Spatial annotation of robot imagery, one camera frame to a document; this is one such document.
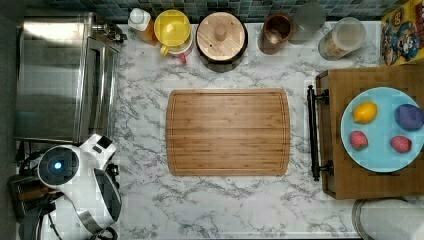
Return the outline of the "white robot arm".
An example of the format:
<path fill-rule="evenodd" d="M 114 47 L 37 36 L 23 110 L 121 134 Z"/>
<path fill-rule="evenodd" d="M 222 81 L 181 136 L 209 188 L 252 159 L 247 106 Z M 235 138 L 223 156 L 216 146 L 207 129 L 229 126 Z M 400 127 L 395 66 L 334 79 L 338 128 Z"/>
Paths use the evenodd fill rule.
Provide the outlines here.
<path fill-rule="evenodd" d="M 92 135 L 80 146 L 60 145 L 42 156 L 41 182 L 62 196 L 41 223 L 41 240 L 89 240 L 117 222 L 122 201 L 107 164 L 116 147 Z"/>

